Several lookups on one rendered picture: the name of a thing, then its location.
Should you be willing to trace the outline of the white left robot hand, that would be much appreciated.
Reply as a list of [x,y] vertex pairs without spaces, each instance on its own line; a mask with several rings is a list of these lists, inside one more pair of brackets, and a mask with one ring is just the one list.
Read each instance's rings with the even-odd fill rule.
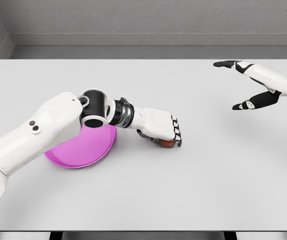
[[175,141],[182,145],[178,120],[170,112],[154,108],[134,108],[134,117],[129,128],[140,130],[150,138]]

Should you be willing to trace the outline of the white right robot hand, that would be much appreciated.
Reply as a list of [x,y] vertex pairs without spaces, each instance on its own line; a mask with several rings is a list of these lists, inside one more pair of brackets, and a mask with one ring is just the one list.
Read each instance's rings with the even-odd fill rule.
[[287,94],[287,77],[262,65],[241,60],[217,61],[213,65],[236,70],[267,88],[266,92],[234,105],[232,109],[235,111],[264,108],[277,103],[282,94]]

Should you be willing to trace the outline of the red apple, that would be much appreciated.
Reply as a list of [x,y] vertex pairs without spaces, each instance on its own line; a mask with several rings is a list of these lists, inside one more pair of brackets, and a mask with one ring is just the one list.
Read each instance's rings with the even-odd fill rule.
[[175,144],[175,140],[164,140],[164,139],[158,139],[158,142],[165,148],[172,148]]

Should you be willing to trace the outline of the pink plate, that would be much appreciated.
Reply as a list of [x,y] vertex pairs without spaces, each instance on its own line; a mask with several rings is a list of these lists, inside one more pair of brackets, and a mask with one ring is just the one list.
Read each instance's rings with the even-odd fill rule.
[[79,135],[45,153],[49,161],[66,169],[79,169],[102,159],[116,139],[115,126],[82,127]]

